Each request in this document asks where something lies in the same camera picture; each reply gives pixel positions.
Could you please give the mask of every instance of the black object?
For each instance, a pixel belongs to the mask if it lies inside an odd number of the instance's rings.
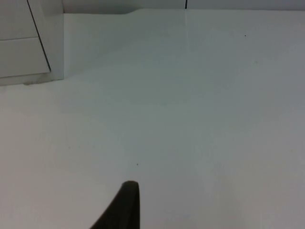
[[[126,181],[91,229],[140,229],[140,191],[135,181]]]

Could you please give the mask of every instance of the white wall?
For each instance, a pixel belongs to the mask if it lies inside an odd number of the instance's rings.
[[[303,0],[188,0],[188,9],[305,10]]]
[[[185,0],[63,0],[66,13],[128,13],[142,8],[184,9]]]
[[[141,8],[184,9],[185,0],[63,0],[67,13],[128,13]],[[303,0],[188,0],[188,9],[305,10]]]

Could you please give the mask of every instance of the drawer front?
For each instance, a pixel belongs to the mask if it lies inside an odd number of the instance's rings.
[[[0,78],[48,72],[39,38],[0,41]]]
[[[37,36],[27,0],[0,0],[0,40]]]

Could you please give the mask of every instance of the white surface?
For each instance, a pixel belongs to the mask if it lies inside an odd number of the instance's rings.
[[[65,15],[67,79],[0,88],[0,227],[87,229],[135,179],[143,229],[303,228],[304,28],[303,12]]]
[[[38,38],[0,41],[0,51],[0,78],[49,72]]]
[[[305,10],[303,0],[188,0],[188,9]]]
[[[37,36],[27,0],[1,0],[0,40]]]
[[[184,9],[185,0],[63,0],[65,13],[123,14],[140,8]]]
[[[48,81],[63,79],[63,5],[62,0],[29,0],[51,72]]]

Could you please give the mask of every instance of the cabinet drawer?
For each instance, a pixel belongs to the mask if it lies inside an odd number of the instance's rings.
[[[0,0],[0,40],[37,36],[27,0]]]
[[[0,78],[48,72],[39,38],[0,41]]]

